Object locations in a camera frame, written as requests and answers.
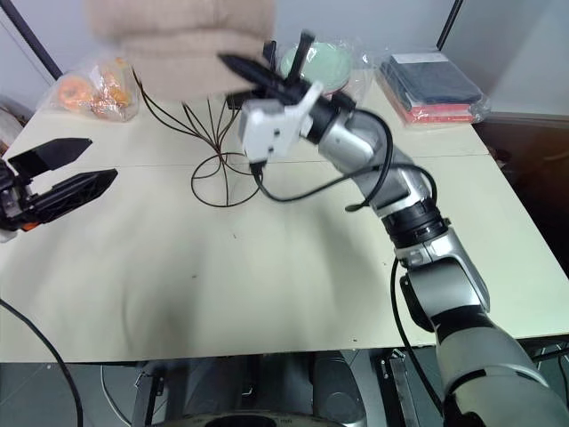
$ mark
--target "plastic bag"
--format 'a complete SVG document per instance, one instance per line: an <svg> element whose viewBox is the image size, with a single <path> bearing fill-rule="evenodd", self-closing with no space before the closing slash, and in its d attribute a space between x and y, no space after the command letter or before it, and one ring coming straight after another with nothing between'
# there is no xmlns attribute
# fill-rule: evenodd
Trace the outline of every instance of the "plastic bag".
<svg viewBox="0 0 569 427"><path fill-rule="evenodd" d="M20 121L0 105L0 157L16 140L22 129Z"/></svg>
<svg viewBox="0 0 569 427"><path fill-rule="evenodd" d="M60 77L44 107L125 122L139 110L138 87L122 58L87 61Z"/></svg>
<svg viewBox="0 0 569 427"><path fill-rule="evenodd" d="M361 102L373 79L373 73L367 72L373 69L373 62L359 45L346 40L315 41L301 71L302 77L324 83L324 96L343 91L356 103ZM288 75L297 48L297 44L278 46L277 71L281 76Z"/></svg>
<svg viewBox="0 0 569 427"><path fill-rule="evenodd" d="M488 98L441 52L392 54L376 77L407 124L477 123L490 112Z"/></svg>

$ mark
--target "towel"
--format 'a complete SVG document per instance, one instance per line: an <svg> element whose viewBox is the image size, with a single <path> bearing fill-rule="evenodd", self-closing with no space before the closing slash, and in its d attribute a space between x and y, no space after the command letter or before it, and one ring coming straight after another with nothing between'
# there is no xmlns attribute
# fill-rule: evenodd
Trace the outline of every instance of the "towel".
<svg viewBox="0 0 569 427"><path fill-rule="evenodd" d="M219 53L261 60L274 0L86 0L95 35L119 46L144 88L190 101L251 88Z"/></svg>

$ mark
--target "table surface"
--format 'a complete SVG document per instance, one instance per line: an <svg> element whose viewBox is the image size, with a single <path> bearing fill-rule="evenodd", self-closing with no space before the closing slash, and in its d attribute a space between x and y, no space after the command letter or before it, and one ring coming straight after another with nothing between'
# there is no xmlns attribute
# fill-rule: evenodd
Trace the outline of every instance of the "table surface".
<svg viewBox="0 0 569 427"><path fill-rule="evenodd" d="M204 103L193 107L205 117ZM441 211L490 290L492 319L518 338L569 332L569 282L471 126L405 128L375 83L364 107L436 178ZM401 345L389 304L393 246L369 210L344 212L361 199L352 182L295 204L258 195L239 207L207 207L192 196L189 176L211 149L145 108L126 124L39 112L8 157L63 136L94 143L34 189L105 167L118 177L96 201L0 246L0 291L65 360ZM227 149L238 150L233 133ZM336 176L300 142L267 168L266 184L292 195ZM254 185L236 173L230 181L234 193ZM221 181L204 180L203 192L219 196ZM407 310L402 317L412 344L434 342ZM5 311L0 344L2 361L52 359Z"/></svg>

